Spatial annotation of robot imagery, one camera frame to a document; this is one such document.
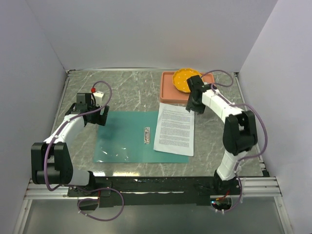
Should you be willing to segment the printed paper sheet top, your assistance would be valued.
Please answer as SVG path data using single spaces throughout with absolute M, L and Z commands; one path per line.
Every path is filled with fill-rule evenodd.
M 195 113 L 183 106 L 159 104 L 154 150 L 194 156 Z

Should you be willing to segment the teal file folder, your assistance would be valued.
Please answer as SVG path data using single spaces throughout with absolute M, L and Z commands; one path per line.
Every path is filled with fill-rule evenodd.
M 154 150 L 158 112 L 110 111 L 99 126 L 93 156 L 95 163 L 188 163 L 189 157 Z M 150 127 L 150 144 L 144 128 Z

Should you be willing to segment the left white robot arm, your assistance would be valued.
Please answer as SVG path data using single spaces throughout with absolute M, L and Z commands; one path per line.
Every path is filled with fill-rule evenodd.
M 93 173 L 73 166 L 69 147 L 88 123 L 106 124 L 109 106 L 103 106 L 104 97 L 100 91 L 78 93 L 61 125 L 44 142 L 32 145 L 31 168 L 35 184 L 78 185 L 86 196 L 96 192 Z

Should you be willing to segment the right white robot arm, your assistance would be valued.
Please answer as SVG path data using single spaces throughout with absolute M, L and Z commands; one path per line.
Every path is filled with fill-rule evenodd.
M 235 177 L 237 162 L 257 144 L 255 114 L 244 111 L 227 100 L 213 84 L 204 84 L 199 75 L 187 79 L 190 89 L 186 110 L 203 114 L 211 109 L 224 123 L 223 146 L 225 153 L 216 170 L 219 179 L 213 182 L 213 189 L 224 194 L 230 189 L 229 180 Z

